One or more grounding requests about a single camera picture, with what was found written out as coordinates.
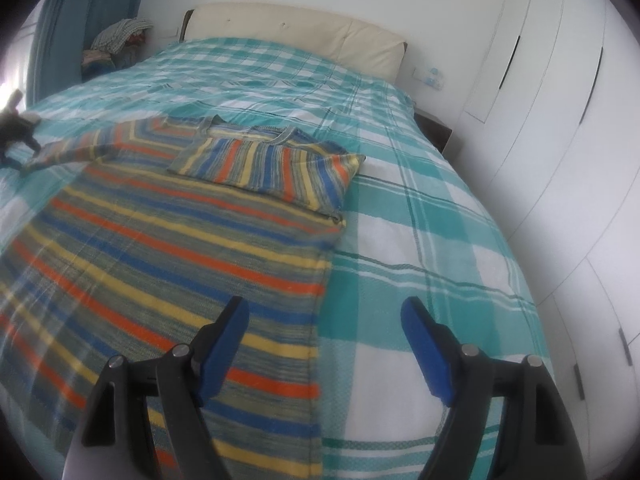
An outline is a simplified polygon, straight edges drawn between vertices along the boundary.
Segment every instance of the beige upholstered headboard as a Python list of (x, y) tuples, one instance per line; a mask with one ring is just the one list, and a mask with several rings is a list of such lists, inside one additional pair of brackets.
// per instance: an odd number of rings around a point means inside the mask
[(253, 38), (276, 41), (393, 83), (404, 39), (370, 23), (321, 10), (256, 2), (197, 6), (184, 17), (180, 40)]

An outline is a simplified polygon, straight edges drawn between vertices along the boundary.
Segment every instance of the drawer handle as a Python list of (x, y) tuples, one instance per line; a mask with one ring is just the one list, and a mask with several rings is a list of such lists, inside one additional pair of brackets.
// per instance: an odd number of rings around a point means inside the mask
[(518, 49), (518, 44), (520, 43), (520, 36), (516, 40), (516, 46), (513, 47), (513, 52), (511, 53), (511, 58), (509, 59), (509, 64), (507, 65), (507, 70), (504, 72), (502, 76), (502, 81), (500, 81), (500, 86), (498, 86), (498, 90), (502, 89), (502, 85), (504, 84), (504, 80), (507, 79), (507, 74), (509, 73), (509, 69), (511, 67), (511, 61), (513, 61), (513, 56), (516, 55), (516, 50)]
[(596, 88), (596, 81), (598, 80), (598, 74), (600, 73), (600, 64), (602, 63), (602, 54), (604, 54), (604, 47), (600, 47), (600, 59), (598, 60), (598, 67), (596, 69), (596, 75), (593, 78), (593, 84), (591, 85), (591, 92), (589, 92), (589, 98), (587, 99), (587, 104), (584, 105), (584, 111), (582, 112), (582, 117), (580, 118), (580, 122), (578, 126), (582, 124), (584, 120), (584, 115), (587, 113), (587, 108), (589, 108), (589, 103), (591, 102), (591, 96), (593, 95), (593, 89)]
[(580, 368), (578, 363), (574, 365), (575, 382), (578, 383), (578, 396), (580, 400), (584, 400), (584, 387), (582, 386), (582, 377), (580, 375)]
[(628, 364), (629, 366), (633, 366), (634, 362), (631, 359), (631, 352), (629, 351), (629, 344), (626, 342), (625, 333), (623, 332), (622, 329), (618, 330), (618, 333), (620, 334), (620, 340), (622, 341), (622, 347), (625, 349), (626, 364)]

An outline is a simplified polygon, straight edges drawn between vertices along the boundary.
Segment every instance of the nightstand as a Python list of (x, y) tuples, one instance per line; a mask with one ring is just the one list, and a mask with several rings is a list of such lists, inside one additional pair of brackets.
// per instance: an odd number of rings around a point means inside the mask
[(418, 110), (418, 108), (415, 109), (414, 120), (422, 134), (442, 153), (451, 136), (451, 128), (436, 116)]

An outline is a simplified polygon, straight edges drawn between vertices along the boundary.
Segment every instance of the silver bolt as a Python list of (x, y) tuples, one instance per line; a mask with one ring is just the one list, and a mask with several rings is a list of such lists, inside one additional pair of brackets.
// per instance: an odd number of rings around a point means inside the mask
[(109, 359), (109, 368), (117, 368), (124, 362), (124, 357), (121, 355), (114, 355)]
[(184, 343), (176, 345), (174, 346), (174, 349), (171, 350), (171, 353), (174, 357), (183, 357), (189, 353), (189, 345), (185, 345)]
[(475, 357), (480, 353), (480, 351), (476, 345), (465, 343), (462, 345), (462, 353), (467, 357)]
[(542, 359), (537, 355), (530, 355), (527, 356), (527, 363), (529, 363), (530, 366), (538, 368), (539, 366), (542, 366)]

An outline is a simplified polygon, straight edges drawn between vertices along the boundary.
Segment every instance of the blue gripper pad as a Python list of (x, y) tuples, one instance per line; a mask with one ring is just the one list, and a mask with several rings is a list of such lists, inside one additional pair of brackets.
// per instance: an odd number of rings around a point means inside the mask
[(424, 309), (424, 306), (416, 303), (412, 298), (404, 300), (400, 311), (402, 330), (420, 365), (431, 395), (442, 400), (445, 406), (451, 407), (455, 394), (451, 381), (451, 368), (420, 319), (417, 313), (419, 308)]
[(209, 355), (202, 362), (200, 389), (196, 392), (201, 406), (211, 397), (215, 397), (222, 388), (226, 373), (236, 352), (238, 352), (238, 347), (248, 325), (249, 304), (246, 300), (241, 300), (218, 341), (212, 346)]

